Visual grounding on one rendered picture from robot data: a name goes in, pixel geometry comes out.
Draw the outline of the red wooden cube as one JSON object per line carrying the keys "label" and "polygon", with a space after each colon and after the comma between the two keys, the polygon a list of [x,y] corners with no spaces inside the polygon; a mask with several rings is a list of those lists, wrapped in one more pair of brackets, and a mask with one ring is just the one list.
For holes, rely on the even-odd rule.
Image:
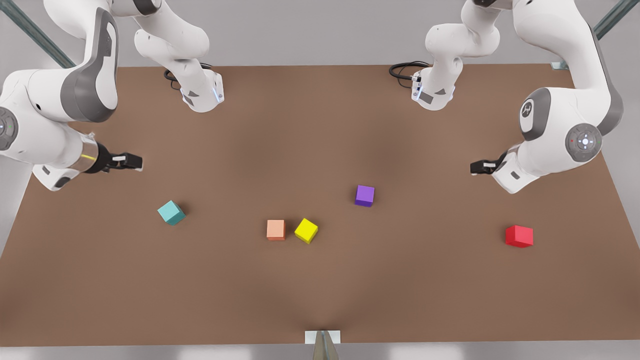
{"label": "red wooden cube", "polygon": [[528,248],[534,244],[534,230],[530,227],[512,225],[505,230],[505,243],[515,248]]}

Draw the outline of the teal wooden cube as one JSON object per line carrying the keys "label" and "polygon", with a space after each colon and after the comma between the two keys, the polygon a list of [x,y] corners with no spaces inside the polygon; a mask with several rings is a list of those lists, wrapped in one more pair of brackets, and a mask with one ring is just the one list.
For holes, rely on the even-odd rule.
{"label": "teal wooden cube", "polygon": [[162,217],[163,221],[171,226],[175,226],[185,219],[186,214],[173,200],[168,201],[163,206],[157,209],[158,214]]}

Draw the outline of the purple wooden cube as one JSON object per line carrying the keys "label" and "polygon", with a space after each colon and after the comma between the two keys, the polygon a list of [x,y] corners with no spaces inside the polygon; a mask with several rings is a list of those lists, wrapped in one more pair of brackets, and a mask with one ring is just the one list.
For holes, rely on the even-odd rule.
{"label": "purple wooden cube", "polygon": [[372,207],[374,203],[375,187],[359,184],[356,189],[354,203],[360,207]]}

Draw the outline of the yellow wooden cube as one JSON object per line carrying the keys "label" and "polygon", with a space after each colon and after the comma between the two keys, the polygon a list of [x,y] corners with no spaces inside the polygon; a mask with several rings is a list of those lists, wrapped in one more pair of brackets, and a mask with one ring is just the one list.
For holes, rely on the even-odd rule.
{"label": "yellow wooden cube", "polygon": [[306,244],[310,244],[317,234],[318,226],[310,220],[303,218],[300,224],[295,228],[295,236]]}

